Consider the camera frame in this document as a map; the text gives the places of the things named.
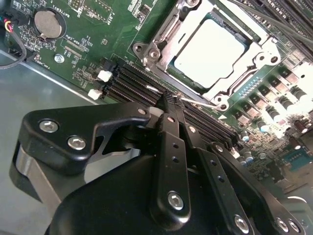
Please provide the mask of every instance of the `motherboard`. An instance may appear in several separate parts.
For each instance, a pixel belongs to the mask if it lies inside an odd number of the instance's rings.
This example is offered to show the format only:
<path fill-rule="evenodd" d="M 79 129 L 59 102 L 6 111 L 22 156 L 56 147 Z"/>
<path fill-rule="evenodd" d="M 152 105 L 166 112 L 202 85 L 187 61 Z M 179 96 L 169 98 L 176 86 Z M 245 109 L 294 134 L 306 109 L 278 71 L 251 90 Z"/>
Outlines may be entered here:
<path fill-rule="evenodd" d="M 310 0 L 237 2 L 313 39 Z M 32 60 L 100 103 L 152 106 L 171 90 L 206 142 L 227 139 L 285 190 L 313 161 L 312 47 L 233 1 L 12 0 L 10 10 Z M 5 43 L 16 50 L 9 33 Z"/>

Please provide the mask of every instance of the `cable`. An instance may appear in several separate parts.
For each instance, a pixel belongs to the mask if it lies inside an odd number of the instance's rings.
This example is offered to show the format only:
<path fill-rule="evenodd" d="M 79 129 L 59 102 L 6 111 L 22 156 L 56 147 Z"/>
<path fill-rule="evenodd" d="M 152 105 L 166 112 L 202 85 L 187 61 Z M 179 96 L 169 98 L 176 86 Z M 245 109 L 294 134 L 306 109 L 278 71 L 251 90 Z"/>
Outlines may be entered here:
<path fill-rule="evenodd" d="M 16 32 L 12 31 L 10 32 L 10 35 L 12 36 L 12 38 L 17 42 L 17 44 L 20 46 L 20 48 L 22 49 L 22 54 L 21 56 L 14 62 L 7 64 L 7 65 L 0 65 L 0 70 L 5 70 L 5 69 L 9 69 L 11 67 L 14 67 L 16 65 L 18 65 L 19 63 L 21 63 L 27 56 L 27 50 L 26 47 L 24 46 L 24 43 L 22 42 L 22 40 L 19 38 L 19 36 L 16 34 Z"/>
<path fill-rule="evenodd" d="M 249 11 L 249 12 L 251 12 L 251 13 L 253 13 L 253 14 L 258 15 L 259 17 L 263 18 L 264 20 L 266 20 L 268 22 L 271 22 L 272 24 L 274 24 L 277 27 L 280 27 L 280 28 L 284 29 L 288 33 L 292 34 L 292 36 L 294 38 L 296 38 L 299 41 L 302 41 L 303 43 L 306 43 L 306 44 L 308 44 L 308 45 L 313 47 L 313 41 L 311 39 L 308 39 L 308 38 L 302 36 L 301 34 L 296 32 L 291 27 L 289 27 L 289 26 L 287 26 L 287 25 L 285 25 L 285 24 L 283 24 L 283 23 L 273 19 L 272 17 L 269 17 L 269 16 L 259 12 L 258 10 L 255 10 L 254 8 L 249 7 L 249 6 L 247 6 L 247 5 L 245 5 L 245 4 L 241 3 L 241 2 L 238 2 L 236 0 L 228 0 L 228 1 L 233 3 L 233 4 L 235 4 L 235 5 L 237 5 L 237 6 L 239 6 L 239 7 L 241 7 L 241 8 L 243 8 L 243 9 L 245 9 L 245 10 L 247 10 L 247 11 Z"/>

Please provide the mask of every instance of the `black metal arm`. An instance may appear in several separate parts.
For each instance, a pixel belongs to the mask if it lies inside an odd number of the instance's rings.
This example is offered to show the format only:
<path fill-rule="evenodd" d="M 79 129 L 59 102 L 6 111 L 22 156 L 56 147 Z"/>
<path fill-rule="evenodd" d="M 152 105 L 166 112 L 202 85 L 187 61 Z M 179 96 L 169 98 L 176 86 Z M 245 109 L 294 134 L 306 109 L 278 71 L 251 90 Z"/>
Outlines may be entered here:
<path fill-rule="evenodd" d="M 11 178 L 50 206 L 51 235 L 305 234 L 223 144 L 205 146 L 177 97 L 163 94 L 156 108 L 159 115 L 124 103 L 24 117 Z M 131 148 L 141 155 L 85 184 L 88 162 Z"/>

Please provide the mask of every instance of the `mounting screw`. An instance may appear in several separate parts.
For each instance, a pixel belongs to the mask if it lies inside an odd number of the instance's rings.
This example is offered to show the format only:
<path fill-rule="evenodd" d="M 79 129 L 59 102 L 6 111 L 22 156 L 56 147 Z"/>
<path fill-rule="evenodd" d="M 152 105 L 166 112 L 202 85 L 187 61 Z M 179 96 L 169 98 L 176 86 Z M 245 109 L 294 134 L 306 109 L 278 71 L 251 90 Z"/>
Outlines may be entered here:
<path fill-rule="evenodd" d="M 46 120 L 39 123 L 39 128 L 44 132 L 53 133 L 59 129 L 59 126 L 53 121 Z"/>
<path fill-rule="evenodd" d="M 193 126 L 189 126 L 188 128 L 189 128 L 189 130 L 190 130 L 192 133 L 195 133 L 195 132 L 196 132 L 196 129 L 195 129 Z"/>
<path fill-rule="evenodd" d="M 168 117 L 167 119 L 168 119 L 170 122 L 175 122 L 175 119 L 172 118 L 172 117 Z"/>
<path fill-rule="evenodd" d="M 276 224 L 286 233 L 289 232 L 289 228 L 287 227 L 287 225 L 285 224 L 285 222 L 283 220 L 281 220 L 281 218 L 277 218 L 276 219 Z"/>
<path fill-rule="evenodd" d="M 68 139 L 67 144 L 75 150 L 82 150 L 86 147 L 85 141 L 77 136 L 71 137 Z"/>
<path fill-rule="evenodd" d="M 149 51 L 149 56 L 151 59 L 156 60 L 161 56 L 161 54 L 160 54 L 160 51 L 158 49 L 151 49 Z"/>
<path fill-rule="evenodd" d="M 289 222 L 290 226 L 293 228 L 293 230 L 295 230 L 297 233 L 300 232 L 299 227 L 291 219 L 288 220 L 288 222 Z"/>
<path fill-rule="evenodd" d="M 184 207 L 182 198 L 174 192 L 168 194 L 168 202 L 177 211 L 180 211 Z"/>
<path fill-rule="evenodd" d="M 235 216 L 235 224 L 241 230 L 241 232 L 243 232 L 244 234 L 249 233 L 249 226 L 246 223 L 246 221 L 241 218 L 241 216 L 239 216 L 239 215 Z"/>
<path fill-rule="evenodd" d="M 216 145 L 215 147 L 216 147 L 216 149 L 219 150 L 221 153 L 223 152 L 222 147 L 220 147 L 219 145 Z"/>
<path fill-rule="evenodd" d="M 61 54 L 55 54 L 54 55 L 54 61 L 61 64 L 65 61 L 64 56 Z"/>
<path fill-rule="evenodd" d="M 186 3 L 191 6 L 191 7 L 194 7 L 196 5 L 198 5 L 200 2 L 200 0 L 186 0 Z"/>
<path fill-rule="evenodd" d="M 146 115 L 146 114 L 147 114 L 147 112 L 144 111 L 143 109 L 138 109 L 138 112 L 139 112 L 140 114 L 142 114 L 142 115 Z"/>

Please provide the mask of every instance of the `capacitor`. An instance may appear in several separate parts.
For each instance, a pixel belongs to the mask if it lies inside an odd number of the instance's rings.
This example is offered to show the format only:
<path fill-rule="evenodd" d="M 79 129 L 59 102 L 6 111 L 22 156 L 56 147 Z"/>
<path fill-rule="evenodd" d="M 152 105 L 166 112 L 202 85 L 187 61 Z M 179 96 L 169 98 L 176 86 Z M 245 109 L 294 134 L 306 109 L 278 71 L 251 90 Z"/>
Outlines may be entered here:
<path fill-rule="evenodd" d="M 239 157 L 237 160 L 240 162 L 241 165 L 246 166 L 246 160 L 244 157 Z"/>
<path fill-rule="evenodd" d="M 294 103 L 292 103 L 290 100 L 286 99 L 283 101 L 280 101 L 280 103 L 283 105 L 283 107 L 288 111 L 288 112 L 293 112 L 295 109 Z"/>
<path fill-rule="evenodd" d="M 294 90 L 292 94 L 299 100 L 305 101 L 308 98 L 308 95 L 301 89 Z"/>
<path fill-rule="evenodd" d="M 251 154 L 251 152 L 245 152 L 244 153 L 244 158 L 246 159 L 246 163 L 250 163 L 254 159 L 252 154 Z"/>
<path fill-rule="evenodd" d="M 293 124 L 302 134 L 307 133 L 308 129 L 301 121 L 297 120 Z"/>
<path fill-rule="evenodd" d="M 266 158 L 266 154 L 265 153 L 260 153 L 259 158 L 261 160 L 264 160 Z"/>
<path fill-rule="evenodd" d="M 268 132 L 269 125 L 266 124 L 263 120 L 257 122 L 257 126 L 259 127 L 261 132 Z"/>
<path fill-rule="evenodd" d="M 249 141 L 249 136 L 247 131 L 242 131 L 240 132 L 240 138 L 244 141 L 244 142 L 248 142 Z"/>
<path fill-rule="evenodd" d="M 289 143 L 295 150 L 298 150 L 298 149 L 301 148 L 300 142 L 298 140 L 296 140 L 295 137 L 290 137 L 289 138 Z"/>
<path fill-rule="evenodd" d="M 280 122 L 283 119 L 283 117 L 276 110 L 272 110 L 268 114 L 274 120 L 274 122 Z"/>

